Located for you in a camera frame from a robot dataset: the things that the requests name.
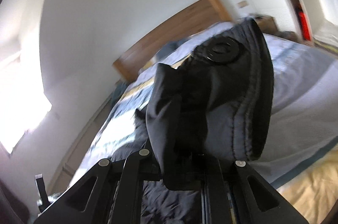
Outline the black puffer coat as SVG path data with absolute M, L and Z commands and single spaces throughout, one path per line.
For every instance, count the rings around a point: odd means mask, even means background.
M 109 223 L 230 223 L 224 170 L 263 151 L 273 67 L 246 19 L 198 45 L 178 67 L 159 64 L 148 104 L 135 111 Z

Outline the wall radiator cover panels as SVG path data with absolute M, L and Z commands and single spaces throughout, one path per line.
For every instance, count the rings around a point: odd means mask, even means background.
M 96 134 L 100 131 L 110 114 L 112 109 L 110 101 L 111 98 L 107 98 L 104 101 L 70 146 L 69 150 L 61 160 L 53 178 L 46 187 L 46 191 L 49 195 L 60 193 L 67 189 L 68 184 L 79 168 L 83 157 L 88 151 Z

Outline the dark cloth beside bed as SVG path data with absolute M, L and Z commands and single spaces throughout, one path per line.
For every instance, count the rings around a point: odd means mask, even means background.
M 110 95 L 110 106 L 113 108 L 115 104 L 119 101 L 119 99 L 124 94 L 125 90 L 129 86 L 129 82 L 125 82 L 122 80 L 118 80 L 115 84 L 115 89 Z

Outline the bright window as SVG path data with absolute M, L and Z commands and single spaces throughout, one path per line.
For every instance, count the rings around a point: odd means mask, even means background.
M 51 109 L 42 82 L 40 26 L 33 23 L 1 47 L 1 148 L 12 154 Z

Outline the wooden headboard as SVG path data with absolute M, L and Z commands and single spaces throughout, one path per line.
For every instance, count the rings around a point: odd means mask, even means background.
M 198 0 L 142 37 L 114 61 L 113 67 L 124 80 L 133 82 L 139 70 L 168 42 L 199 33 L 217 22 L 233 21 L 221 0 Z

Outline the red item in wardrobe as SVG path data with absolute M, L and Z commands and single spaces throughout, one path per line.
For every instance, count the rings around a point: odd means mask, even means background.
M 297 15 L 298 15 L 298 19 L 300 22 L 301 32 L 302 32 L 304 40 L 311 41 L 311 35 L 310 35 L 305 13 L 303 12 L 303 10 L 299 10 L 297 11 Z

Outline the blue grey pillow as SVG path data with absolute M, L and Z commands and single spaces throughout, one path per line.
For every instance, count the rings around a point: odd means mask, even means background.
M 155 61 L 158 62 L 165 59 L 176 49 L 178 49 L 182 44 L 186 43 L 189 40 L 190 40 L 189 38 L 183 38 L 178 41 L 169 41 L 155 54 L 154 56 Z

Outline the striped duvet on bed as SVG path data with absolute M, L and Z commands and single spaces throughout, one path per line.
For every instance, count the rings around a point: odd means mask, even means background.
M 309 223 L 337 222 L 337 59 L 265 35 L 274 70 L 269 134 L 252 167 Z M 120 160 L 140 146 L 134 112 L 151 96 L 156 66 L 145 68 L 115 104 L 72 182 L 99 159 Z

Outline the wooden nightstand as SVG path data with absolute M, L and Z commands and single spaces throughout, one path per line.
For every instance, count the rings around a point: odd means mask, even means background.
M 274 17 L 269 15 L 256 15 L 253 19 L 263 33 L 274 35 L 278 32 Z

